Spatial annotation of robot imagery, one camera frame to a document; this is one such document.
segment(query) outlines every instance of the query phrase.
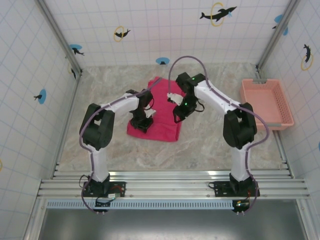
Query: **pink towel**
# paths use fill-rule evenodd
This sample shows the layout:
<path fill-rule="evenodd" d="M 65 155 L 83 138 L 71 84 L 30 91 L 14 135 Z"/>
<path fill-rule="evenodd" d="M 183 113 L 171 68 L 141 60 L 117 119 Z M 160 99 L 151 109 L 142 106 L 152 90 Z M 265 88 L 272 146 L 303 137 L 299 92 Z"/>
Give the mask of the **pink towel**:
<path fill-rule="evenodd" d="M 154 80 L 149 81 L 148 87 L 152 85 L 159 77 L 156 76 Z M 182 90 L 175 81 L 171 81 L 171 92 L 173 94 L 180 94 L 184 96 Z M 162 79 L 155 87 L 151 89 L 154 98 L 152 109 L 156 110 L 153 116 L 153 124 L 149 127 L 146 133 L 141 130 L 134 129 L 130 124 L 127 125 L 126 133 L 130 136 L 149 139 L 163 142 L 176 142 L 179 139 L 181 122 L 174 122 L 173 110 L 176 104 L 168 102 L 168 80 Z"/>

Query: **pink basket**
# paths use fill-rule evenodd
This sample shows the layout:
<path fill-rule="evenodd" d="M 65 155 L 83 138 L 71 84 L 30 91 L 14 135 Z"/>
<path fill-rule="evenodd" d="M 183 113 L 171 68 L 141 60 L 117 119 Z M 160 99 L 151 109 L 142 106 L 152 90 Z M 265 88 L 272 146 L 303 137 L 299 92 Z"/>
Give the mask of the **pink basket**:
<path fill-rule="evenodd" d="M 278 79 L 268 79 L 266 83 L 254 83 L 253 79 L 243 79 L 240 89 L 243 103 L 250 103 L 253 111 L 268 124 L 270 130 L 284 130 L 294 125 L 285 93 Z M 265 127 L 257 118 L 257 129 Z"/>

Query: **purple cable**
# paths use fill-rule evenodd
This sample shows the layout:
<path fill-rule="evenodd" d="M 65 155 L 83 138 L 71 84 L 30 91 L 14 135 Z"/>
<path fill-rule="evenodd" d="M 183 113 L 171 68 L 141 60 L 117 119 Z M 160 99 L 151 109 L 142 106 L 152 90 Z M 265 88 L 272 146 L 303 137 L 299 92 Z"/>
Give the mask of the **purple cable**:
<path fill-rule="evenodd" d="M 83 128 L 82 128 L 82 130 L 81 130 L 81 132 L 80 132 L 79 144 L 80 144 L 80 146 L 81 146 L 83 149 L 85 149 L 85 150 L 87 150 L 87 151 L 90 152 L 90 161 L 91 161 L 91 171 L 92 171 L 92 173 L 91 173 L 88 181 L 86 182 L 86 184 L 82 187 L 81 199 L 82 199 L 83 204 L 84 204 L 91 212 L 98 214 L 97 211 L 93 210 L 93 209 L 86 203 L 86 201 L 85 201 L 85 199 L 84 199 L 84 191 L 85 191 L 86 187 L 89 185 L 90 181 L 92 180 L 92 178 L 93 178 L 93 176 L 94 176 L 94 173 L 95 173 L 95 164 L 94 164 L 94 156 L 93 156 L 92 150 L 91 150 L 90 148 L 86 147 L 86 146 L 83 144 L 83 142 L 82 142 L 82 137 L 83 137 L 83 135 L 84 135 L 85 130 L 87 129 L 87 127 L 88 127 L 89 123 L 92 121 L 92 119 L 94 119 L 94 117 L 95 117 L 97 114 L 99 114 L 102 110 L 105 110 L 105 109 L 111 107 L 112 105 L 114 105 L 114 104 L 122 101 L 122 100 L 125 100 L 125 99 L 128 99 L 128 98 L 133 98 L 133 97 L 135 97 L 135 96 L 138 96 L 138 95 L 141 95 L 141 94 L 145 93 L 146 91 L 151 90 L 151 89 L 152 89 L 155 85 L 157 85 L 161 80 L 162 80 L 162 77 L 159 77 L 159 78 L 158 78 L 150 87 L 148 87 L 147 89 L 144 89 L 144 90 L 142 90 L 141 92 L 138 92 L 138 93 L 135 93 L 135 94 L 132 94 L 132 95 L 128 95 L 128 96 L 124 96 L 124 97 L 118 98 L 118 99 L 114 100 L 113 102 L 109 103 L 108 105 L 106 105 L 106 106 L 104 106 L 104 107 L 101 107 L 100 109 L 98 109 L 97 111 L 95 111 L 95 112 L 91 115 L 91 117 L 86 121 L 86 123 L 84 124 L 84 126 L 83 126 Z"/>
<path fill-rule="evenodd" d="M 248 146 L 248 147 L 246 148 L 246 150 L 245 150 L 245 159 L 244 159 L 244 160 L 245 160 L 245 162 L 244 162 L 244 164 L 245 164 L 245 170 L 246 170 L 246 172 L 248 173 L 248 175 L 252 178 L 252 180 L 253 180 L 253 182 L 254 182 L 254 185 L 255 185 L 255 195 L 254 195 L 254 199 L 253 199 L 250 207 L 245 211 L 245 213 L 247 213 L 247 212 L 255 205 L 256 200 L 257 200 L 257 197 L 258 197 L 258 183 L 257 183 L 256 179 L 254 178 L 254 176 L 253 176 L 253 175 L 251 174 L 251 172 L 249 171 L 249 166 L 248 166 L 249 149 L 251 149 L 251 148 L 253 148 L 254 146 L 257 146 L 257 145 L 259 145 L 259 144 L 262 144 L 263 142 L 265 142 L 265 141 L 268 139 L 268 137 L 269 137 L 269 135 L 270 135 L 269 127 L 268 127 L 267 123 L 266 123 L 258 114 L 254 113 L 253 111 L 250 111 L 250 110 L 248 110 L 248 109 L 246 109 L 246 108 L 243 108 L 243 107 L 241 107 L 241 106 L 238 106 L 238 105 L 236 105 L 236 104 L 234 104 L 234 103 L 231 103 L 227 98 L 225 98 L 225 97 L 222 96 L 220 93 L 218 93 L 214 88 L 212 88 L 212 87 L 210 86 L 210 83 L 209 83 L 208 74 L 207 74 L 207 70 L 206 70 L 205 65 L 204 65 L 198 58 L 196 58 L 196 57 L 194 57 L 194 56 L 188 56 L 188 55 L 186 55 L 186 56 L 181 56 L 181 57 L 179 57 L 177 60 L 174 61 L 174 63 L 173 63 L 172 66 L 170 67 L 169 76 L 168 76 L 168 92 L 169 92 L 169 93 L 170 93 L 170 91 L 171 91 L 171 86 L 170 86 L 171 71 L 172 71 L 172 69 L 174 68 L 174 65 L 175 65 L 179 60 L 184 59 L 184 58 L 194 59 L 194 60 L 196 60 L 198 63 L 200 63 L 200 65 L 202 66 L 203 71 L 204 71 L 204 76 L 205 76 L 206 85 L 208 86 L 208 88 L 209 88 L 214 94 L 216 94 L 219 98 L 221 98 L 222 100 L 224 100 L 226 103 L 230 104 L 231 106 L 233 106 L 233 107 L 235 107 L 235 108 L 237 108 L 237 109 L 239 109 L 239 110 L 241 110 L 241 111 L 247 112 L 247 113 L 255 116 L 257 119 L 259 119 L 259 120 L 261 121 L 261 123 L 262 123 L 263 126 L 265 127 L 266 135 L 265 135 L 264 139 L 262 139 L 262 140 L 260 140 L 260 141 L 258 141 L 258 142 L 256 142 L 256 143 L 251 144 L 251 145 Z"/>

